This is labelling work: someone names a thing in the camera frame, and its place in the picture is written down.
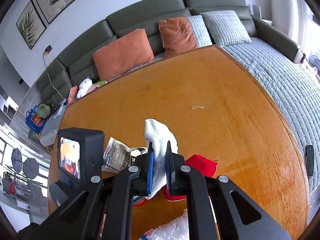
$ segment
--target table top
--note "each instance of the table top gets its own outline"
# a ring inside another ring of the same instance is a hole
[[[305,230],[308,180],[297,142],[265,90],[222,49],[196,49],[118,78],[69,106],[60,129],[102,130],[104,146],[114,137],[139,147],[146,145],[147,118],[168,126],[185,159],[197,153],[218,160],[215,177],[230,177],[293,240]],[[56,142],[49,184],[57,180]],[[185,208],[185,200],[169,202],[159,192],[133,208],[131,239],[181,216]],[[50,198],[48,209],[56,209]]]

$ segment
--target white cable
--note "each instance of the white cable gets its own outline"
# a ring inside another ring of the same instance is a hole
[[[43,52],[43,63],[44,63],[44,67],[45,67],[45,71],[48,75],[48,78],[49,78],[49,81],[50,81],[50,84],[52,85],[52,82],[51,82],[51,79],[50,79],[50,76],[49,76],[49,73],[47,72],[47,64],[45,63],[45,60],[44,60],[44,52]],[[52,87],[59,93],[59,95],[62,97],[62,99],[64,99],[64,97],[60,94],[60,92],[54,87],[54,85],[52,85]]]

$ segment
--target sofa armrest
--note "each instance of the sofa armrest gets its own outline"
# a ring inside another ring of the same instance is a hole
[[[257,29],[257,37],[277,49],[294,63],[299,63],[302,54],[301,47],[287,35],[275,27],[265,23],[258,17],[252,15],[253,22]]]

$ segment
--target silver screw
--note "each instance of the silver screw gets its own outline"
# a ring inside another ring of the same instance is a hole
[[[221,175],[219,176],[219,181],[223,182],[223,183],[226,183],[228,182],[229,178],[225,175]]]
[[[191,168],[188,165],[183,165],[180,168],[183,172],[189,172],[191,170]]]
[[[91,182],[92,183],[98,183],[101,180],[100,176],[93,176],[91,177]]]
[[[139,170],[139,168],[137,166],[130,166],[129,167],[130,172],[137,172],[138,170]]]

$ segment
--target white stuffed toy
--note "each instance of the white stuffed toy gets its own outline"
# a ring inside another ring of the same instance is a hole
[[[85,80],[83,80],[79,86],[79,91],[77,94],[77,98],[81,98],[85,96],[87,93],[88,89],[92,86],[92,80],[87,77]]]

